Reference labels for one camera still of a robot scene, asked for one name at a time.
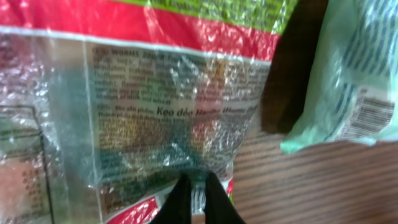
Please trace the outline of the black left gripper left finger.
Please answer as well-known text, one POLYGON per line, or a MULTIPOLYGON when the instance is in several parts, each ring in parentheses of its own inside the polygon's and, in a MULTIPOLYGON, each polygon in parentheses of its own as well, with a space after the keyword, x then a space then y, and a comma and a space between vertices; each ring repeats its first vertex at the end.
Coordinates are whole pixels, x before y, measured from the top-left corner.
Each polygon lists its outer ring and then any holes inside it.
POLYGON ((182 174, 150 224, 191 224, 191 193, 191 180, 187 174, 182 174))

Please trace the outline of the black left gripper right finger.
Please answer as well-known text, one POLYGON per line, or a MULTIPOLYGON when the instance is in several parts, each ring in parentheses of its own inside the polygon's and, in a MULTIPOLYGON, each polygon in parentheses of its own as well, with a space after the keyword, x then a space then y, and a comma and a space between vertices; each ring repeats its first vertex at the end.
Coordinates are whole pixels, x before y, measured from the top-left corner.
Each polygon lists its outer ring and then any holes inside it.
POLYGON ((205 187, 206 224, 246 224, 229 200, 223 186, 213 172, 209 172, 205 187))

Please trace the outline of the green gummy candy bag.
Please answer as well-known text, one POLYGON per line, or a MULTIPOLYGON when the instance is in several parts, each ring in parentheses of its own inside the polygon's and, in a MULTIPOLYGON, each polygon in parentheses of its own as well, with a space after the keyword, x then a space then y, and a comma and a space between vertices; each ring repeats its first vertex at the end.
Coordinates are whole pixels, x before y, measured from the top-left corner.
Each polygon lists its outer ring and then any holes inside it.
POLYGON ((148 223, 233 161, 295 1, 1 1, 1 222, 148 223))

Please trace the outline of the light blue tissue pack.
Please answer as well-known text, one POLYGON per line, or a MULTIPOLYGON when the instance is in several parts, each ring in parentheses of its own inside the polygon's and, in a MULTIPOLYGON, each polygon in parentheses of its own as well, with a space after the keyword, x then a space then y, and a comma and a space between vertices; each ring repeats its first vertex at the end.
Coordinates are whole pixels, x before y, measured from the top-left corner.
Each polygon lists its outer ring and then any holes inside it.
POLYGON ((280 148, 397 140, 397 0, 330 0, 303 113, 280 148))

